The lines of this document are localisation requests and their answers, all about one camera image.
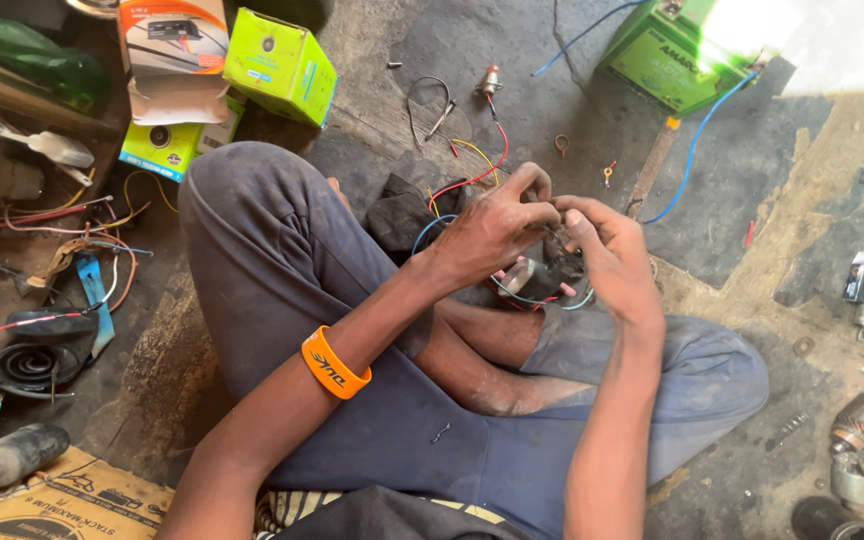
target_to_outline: cardboard box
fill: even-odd
[[[192,160],[233,140],[245,107],[230,96],[224,100],[228,118],[218,124],[139,126],[132,122],[119,151],[119,161],[181,182]]]
[[[78,448],[68,448],[29,489],[0,498],[0,539],[155,538],[174,492]]]
[[[270,113],[322,127],[339,76],[312,32],[239,8],[222,75]]]
[[[222,0],[123,0],[118,26],[136,124],[226,121]]]

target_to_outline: green box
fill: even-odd
[[[240,7],[222,77],[270,113],[321,128],[339,76],[312,32]]]
[[[703,36],[717,0],[655,0],[619,26],[598,68],[674,118],[712,104],[763,60],[762,43],[725,50]]]
[[[119,161],[181,182],[192,160],[229,144],[239,126],[245,107],[229,96],[228,119],[221,124],[188,122],[169,126],[128,124]]]

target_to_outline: orange wristband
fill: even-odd
[[[361,378],[349,371],[346,364],[339,360],[326,342],[326,336],[322,331],[327,328],[326,325],[319,326],[315,333],[302,341],[302,356],[312,370],[312,375],[323,387],[343,400],[347,400],[372,380],[372,369],[366,368]]]

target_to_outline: navy blue pants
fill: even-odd
[[[238,142],[197,158],[178,202],[205,323],[237,399],[396,271],[322,174],[270,144]],[[371,383],[283,461],[269,484],[383,485],[491,510],[538,538],[561,537],[566,473],[595,389],[525,416],[467,411],[411,361],[430,328],[428,317],[419,318],[383,351],[371,365]],[[522,371],[596,385],[612,339],[608,313],[549,306]],[[721,325],[669,315],[649,484],[752,415],[767,396],[765,365],[744,339]],[[432,444],[446,424],[451,428]]]

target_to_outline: right hand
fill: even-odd
[[[563,195],[553,203],[565,212],[572,238],[566,249],[582,248],[588,281],[612,314],[635,326],[665,324],[642,226],[589,197]]]
[[[530,189],[538,202],[528,202]],[[476,284],[542,239],[542,223],[559,226],[561,216],[548,202],[551,197],[552,180],[546,171],[523,163],[502,185],[466,206],[419,255],[448,292]]]

